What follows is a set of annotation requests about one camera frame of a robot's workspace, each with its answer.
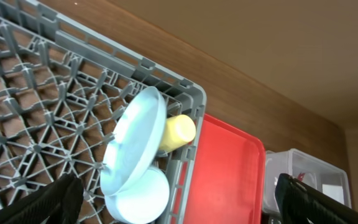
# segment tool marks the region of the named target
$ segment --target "yellow cup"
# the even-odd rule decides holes
[[[196,137],[196,125],[187,115],[178,115],[167,119],[162,136],[160,151],[172,152],[191,142]]]

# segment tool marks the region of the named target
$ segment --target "wooden table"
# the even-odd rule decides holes
[[[258,137],[266,150],[294,147],[348,171],[340,127],[246,74],[108,0],[41,2],[201,85],[208,97],[206,112]]]

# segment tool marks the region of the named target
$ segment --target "white bowl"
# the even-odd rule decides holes
[[[160,169],[150,166],[145,174],[125,192],[105,196],[113,218],[124,223],[150,223],[157,219],[169,198],[169,184]]]
[[[167,120],[167,106],[156,87],[142,90],[129,103],[104,153],[100,186],[104,195],[127,190],[151,165]]]

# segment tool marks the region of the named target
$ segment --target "dish rack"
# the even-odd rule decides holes
[[[155,86],[168,116],[196,123],[193,142],[158,158],[170,184],[157,223],[182,223],[203,122],[197,84],[34,0],[0,0],[0,209],[65,172],[83,180],[79,222],[114,223],[101,161],[128,103]]]

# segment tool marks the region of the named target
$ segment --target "red tray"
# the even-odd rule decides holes
[[[260,223],[265,149],[259,139],[205,115],[184,223]]]

